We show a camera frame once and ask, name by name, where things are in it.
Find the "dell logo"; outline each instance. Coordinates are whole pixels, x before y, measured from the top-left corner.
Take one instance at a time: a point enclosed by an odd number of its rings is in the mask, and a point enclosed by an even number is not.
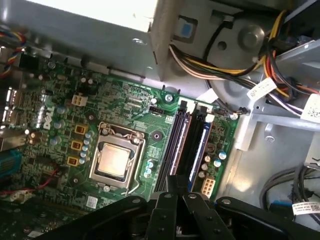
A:
[[[47,130],[50,130],[51,128],[51,122],[52,122],[52,117],[54,115],[54,110],[55,110],[55,107],[48,107],[47,108],[47,112],[46,112],[46,116],[44,118],[44,124],[43,124],[43,128],[44,129],[47,129]]]

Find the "green circuit board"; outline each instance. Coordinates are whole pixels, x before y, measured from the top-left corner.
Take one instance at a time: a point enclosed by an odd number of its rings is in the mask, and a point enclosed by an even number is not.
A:
[[[50,179],[46,187],[34,191],[37,198],[85,212],[124,198],[128,190],[133,190],[130,192],[132,195],[149,199],[155,188],[180,96],[46,58],[39,58],[38,66],[42,79],[25,76],[30,78],[29,84],[19,92],[21,101],[14,109],[14,124],[11,125],[18,129],[36,130],[41,140],[31,143],[32,139],[27,138],[26,145],[20,149],[23,153],[20,171],[13,175],[10,188],[34,188]],[[88,98],[85,106],[72,104],[77,91],[86,92]],[[173,97],[170,102],[166,100],[168,94]],[[155,111],[151,111],[151,105],[156,106]],[[207,174],[216,179],[211,196],[214,199],[226,160],[219,168],[214,167],[213,160],[218,150],[229,154],[238,121],[225,116],[219,107],[210,107],[215,119],[208,145],[213,145],[214,150],[206,150],[205,156],[210,155],[212,159]],[[63,122],[62,127],[56,128],[54,124],[57,122]],[[141,161],[137,164],[137,181],[132,180],[128,190],[117,188],[109,191],[89,177],[100,122],[144,134],[145,146]],[[83,134],[77,130],[79,126],[84,128]],[[82,157],[82,151],[75,149],[73,144],[83,147],[86,140],[84,133],[87,132],[93,136],[86,145],[85,157]],[[160,140],[155,140],[155,132],[160,133]],[[85,161],[76,166],[70,165],[69,157]],[[56,169],[55,163],[60,168],[58,174],[51,177]],[[195,192],[200,192],[202,182],[203,179],[196,179]]]

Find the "white sticker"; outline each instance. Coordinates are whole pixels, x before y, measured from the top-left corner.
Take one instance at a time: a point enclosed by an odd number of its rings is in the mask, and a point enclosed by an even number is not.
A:
[[[88,200],[86,201],[86,206],[91,209],[96,209],[98,203],[98,198],[93,196],[88,196]]]
[[[320,214],[320,203],[316,201],[300,202],[292,204],[294,215]]]
[[[210,88],[208,91],[198,96],[196,100],[199,100],[208,104],[212,104],[218,98],[219,97],[215,93],[215,91],[212,88]]]
[[[277,85],[272,80],[271,77],[267,77],[266,79],[259,82],[256,86],[248,91],[246,94],[251,100],[257,101],[260,98],[263,98],[265,95],[269,94],[272,90],[275,90]]]
[[[28,237],[30,238],[36,238],[36,237],[39,237],[40,235],[42,235],[43,233],[42,232],[38,232],[38,231],[31,231],[28,235]]]
[[[300,118],[320,124],[320,94],[310,95]]]

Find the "motherboard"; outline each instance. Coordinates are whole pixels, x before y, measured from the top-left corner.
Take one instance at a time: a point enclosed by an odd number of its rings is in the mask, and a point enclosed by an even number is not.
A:
[[[215,199],[238,123],[223,109],[62,61],[20,62],[32,71],[10,89],[5,123],[26,138],[7,191],[92,212],[188,173],[190,191]]]

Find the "cpu socket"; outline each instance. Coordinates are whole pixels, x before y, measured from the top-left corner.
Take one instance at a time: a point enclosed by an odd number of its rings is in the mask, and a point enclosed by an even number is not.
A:
[[[145,145],[142,132],[101,122],[89,178],[116,188],[129,189],[132,176],[140,166]]]

